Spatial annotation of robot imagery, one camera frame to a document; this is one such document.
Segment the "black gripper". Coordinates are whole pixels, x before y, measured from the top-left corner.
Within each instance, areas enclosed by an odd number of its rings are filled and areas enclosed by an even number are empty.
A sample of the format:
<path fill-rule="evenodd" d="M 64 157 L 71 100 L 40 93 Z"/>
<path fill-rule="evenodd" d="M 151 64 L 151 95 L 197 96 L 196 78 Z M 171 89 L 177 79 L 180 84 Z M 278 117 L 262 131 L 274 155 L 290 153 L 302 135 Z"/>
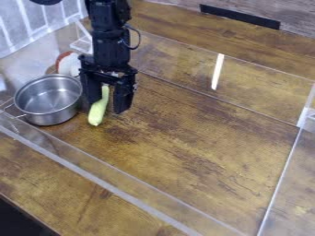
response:
<path fill-rule="evenodd" d="M 127 111 L 133 102 L 137 70 L 129 65 L 129 60 L 131 56 L 123 53 L 103 58 L 89 54 L 79 56 L 81 66 L 79 76 L 88 104 L 103 98 L 101 83 L 115 86 L 116 114 Z"/>

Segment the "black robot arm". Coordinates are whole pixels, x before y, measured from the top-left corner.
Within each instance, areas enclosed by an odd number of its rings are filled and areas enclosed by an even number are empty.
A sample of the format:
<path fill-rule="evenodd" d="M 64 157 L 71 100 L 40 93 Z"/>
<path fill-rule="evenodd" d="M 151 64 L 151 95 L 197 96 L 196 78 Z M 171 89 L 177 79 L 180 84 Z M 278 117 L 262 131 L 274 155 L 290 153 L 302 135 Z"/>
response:
<path fill-rule="evenodd" d="M 85 0 L 91 21 L 92 54 L 81 54 L 80 80 L 88 104 L 103 97 L 103 84 L 115 88 L 113 111 L 127 111 L 133 102 L 137 70 L 129 66 L 131 20 L 128 0 Z"/>

